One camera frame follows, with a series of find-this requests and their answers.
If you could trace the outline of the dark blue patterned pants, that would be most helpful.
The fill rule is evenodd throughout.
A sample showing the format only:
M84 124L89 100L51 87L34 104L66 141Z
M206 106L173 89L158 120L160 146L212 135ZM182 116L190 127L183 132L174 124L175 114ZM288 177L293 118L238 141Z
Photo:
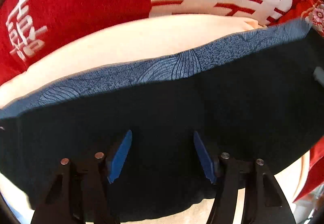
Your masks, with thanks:
M323 135L323 41L228 36L172 56L61 80L1 111L1 173L35 211L64 158L107 153L132 132L110 198L120 222L215 198L193 142L275 176Z

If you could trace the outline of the cream sofa cushion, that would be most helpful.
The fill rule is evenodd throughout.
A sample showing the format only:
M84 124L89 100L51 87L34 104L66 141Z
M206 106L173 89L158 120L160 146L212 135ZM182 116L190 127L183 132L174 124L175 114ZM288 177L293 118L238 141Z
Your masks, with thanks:
M1 106L51 82L93 68L168 56L226 36L266 33L271 39L297 39L305 36L310 28L302 19L263 27L250 18L211 15L165 16L120 24L59 48L5 82L1 86Z

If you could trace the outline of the red floral gold-trim cushion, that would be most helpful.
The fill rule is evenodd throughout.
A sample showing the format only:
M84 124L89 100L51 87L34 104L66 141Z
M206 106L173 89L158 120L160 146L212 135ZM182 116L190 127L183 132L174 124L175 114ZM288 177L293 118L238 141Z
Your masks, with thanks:
M277 24L291 19L302 18L311 24L312 36L323 41L323 0L300 0L285 15L277 20ZM323 138L306 153L309 162L303 163L308 172L303 176L293 197L296 202L323 183Z

